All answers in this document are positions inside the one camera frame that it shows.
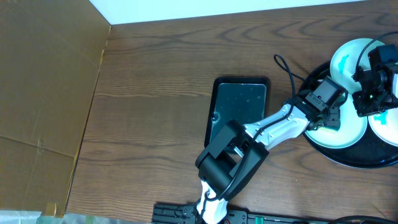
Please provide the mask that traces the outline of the green yellow sponge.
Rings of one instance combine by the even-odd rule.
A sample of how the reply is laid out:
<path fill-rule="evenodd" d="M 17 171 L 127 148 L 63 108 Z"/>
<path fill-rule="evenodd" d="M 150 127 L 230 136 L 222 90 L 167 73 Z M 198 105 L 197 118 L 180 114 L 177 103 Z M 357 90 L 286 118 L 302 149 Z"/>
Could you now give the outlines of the green yellow sponge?
<path fill-rule="evenodd" d="M 340 125 L 337 125 L 337 126 L 320 126 L 319 129 L 321 129 L 321 128 L 338 131 L 340 129 Z"/>

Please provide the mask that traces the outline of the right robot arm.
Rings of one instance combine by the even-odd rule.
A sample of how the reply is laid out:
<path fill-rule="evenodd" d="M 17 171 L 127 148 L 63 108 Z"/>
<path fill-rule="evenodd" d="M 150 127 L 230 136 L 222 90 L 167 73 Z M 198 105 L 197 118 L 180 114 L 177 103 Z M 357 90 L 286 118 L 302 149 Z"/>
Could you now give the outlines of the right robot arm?
<path fill-rule="evenodd" d="M 368 53 L 369 70 L 357 66 L 353 80 L 361 90 L 352 94 L 359 117 L 380 114 L 397 108 L 397 48 L 381 45 Z"/>

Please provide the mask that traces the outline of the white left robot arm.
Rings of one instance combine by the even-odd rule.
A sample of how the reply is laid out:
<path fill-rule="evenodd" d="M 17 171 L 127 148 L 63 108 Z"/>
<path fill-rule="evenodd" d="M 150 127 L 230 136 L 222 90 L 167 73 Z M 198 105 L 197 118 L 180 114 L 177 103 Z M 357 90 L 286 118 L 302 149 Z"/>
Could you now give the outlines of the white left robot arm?
<path fill-rule="evenodd" d="M 196 206 L 199 218 L 205 223 L 222 221 L 228 202 L 245 188 L 269 151 L 323 125 L 331 109 L 338 107 L 339 97 L 302 91 L 261 121 L 227 122 L 195 161 L 202 184 Z"/>

